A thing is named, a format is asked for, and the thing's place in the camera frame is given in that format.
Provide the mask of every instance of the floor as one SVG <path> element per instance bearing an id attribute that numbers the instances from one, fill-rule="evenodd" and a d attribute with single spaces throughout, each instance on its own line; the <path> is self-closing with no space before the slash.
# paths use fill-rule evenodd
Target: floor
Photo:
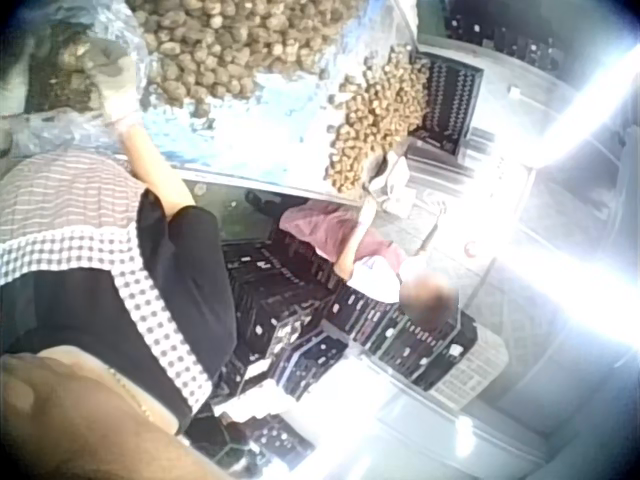
<path id="1" fill-rule="evenodd" d="M 196 203 L 218 218 L 223 242 L 262 240 L 269 236 L 273 221 L 245 201 L 247 189 L 189 181 L 186 184 Z M 267 198 L 270 194 L 260 192 L 260 195 Z"/>

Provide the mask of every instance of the pile of potatoes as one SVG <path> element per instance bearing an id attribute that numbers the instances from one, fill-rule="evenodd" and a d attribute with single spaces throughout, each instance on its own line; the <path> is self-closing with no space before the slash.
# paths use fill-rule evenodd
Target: pile of potatoes
<path id="1" fill-rule="evenodd" d="M 249 98 L 254 72 L 320 73 L 323 49 L 363 0 L 128 0 L 150 53 L 150 81 L 175 104 Z"/>
<path id="2" fill-rule="evenodd" d="M 382 67 L 365 59 L 364 85 L 347 75 L 340 93 L 329 96 L 334 108 L 345 110 L 345 123 L 328 128 L 335 139 L 326 179 L 339 193 L 360 184 L 367 159 L 390 151 L 422 122 L 428 64 L 409 63 L 409 53 L 406 46 L 393 47 Z"/>

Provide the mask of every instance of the metal surface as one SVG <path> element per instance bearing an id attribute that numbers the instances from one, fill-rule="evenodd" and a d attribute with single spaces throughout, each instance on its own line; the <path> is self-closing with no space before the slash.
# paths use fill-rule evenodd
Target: metal surface
<path id="1" fill-rule="evenodd" d="M 393 0 L 369 0 L 321 61 L 330 80 L 258 74 L 261 88 L 249 102 L 212 102 L 212 129 L 203 129 L 186 108 L 161 105 L 145 114 L 145 124 L 183 178 L 355 204 L 360 190 L 338 194 L 324 180 L 332 140 L 327 126 L 344 117 L 327 105 L 327 96 L 345 74 L 361 75 L 365 56 L 382 60 L 392 45 L 414 42 Z M 376 165 L 368 167 L 373 173 Z"/>

